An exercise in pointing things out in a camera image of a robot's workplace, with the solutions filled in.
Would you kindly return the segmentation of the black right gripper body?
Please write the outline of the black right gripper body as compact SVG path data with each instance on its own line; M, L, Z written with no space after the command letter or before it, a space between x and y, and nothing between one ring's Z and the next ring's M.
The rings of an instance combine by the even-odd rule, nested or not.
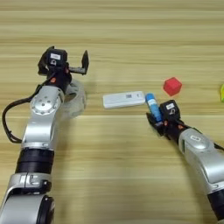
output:
M186 125L179 119L165 120L156 123L156 130L160 136L165 136L167 139L177 143L180 134L186 130Z

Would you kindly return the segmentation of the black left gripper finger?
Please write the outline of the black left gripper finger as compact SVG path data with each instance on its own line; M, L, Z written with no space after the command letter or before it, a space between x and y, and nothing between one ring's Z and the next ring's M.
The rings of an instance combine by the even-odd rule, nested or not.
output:
M85 51L83 53L81 64L82 64L82 71L83 71L84 74L86 74L87 71L88 71L88 66L89 66L88 51Z
M38 62L38 74L47 74L47 53L53 49L53 46L48 47L45 52L42 54L39 62Z

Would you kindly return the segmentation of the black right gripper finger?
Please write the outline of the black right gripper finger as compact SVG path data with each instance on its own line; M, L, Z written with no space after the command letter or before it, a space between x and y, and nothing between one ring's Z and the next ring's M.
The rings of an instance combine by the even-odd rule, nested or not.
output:
M157 122L154 115L151 113L146 114L149 124L152 126L152 128L160 135L162 136L164 134L164 123L163 122Z

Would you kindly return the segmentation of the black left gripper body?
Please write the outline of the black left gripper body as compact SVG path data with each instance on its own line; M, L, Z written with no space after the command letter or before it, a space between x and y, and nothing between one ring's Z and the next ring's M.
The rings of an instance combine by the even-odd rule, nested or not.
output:
M72 82L71 73L85 75L87 70L82 67L71 66L65 69L56 68L55 70L47 70L46 68L41 68L38 70L39 75L44 75L46 77L45 86L56 87L63 92L67 90L67 87Z

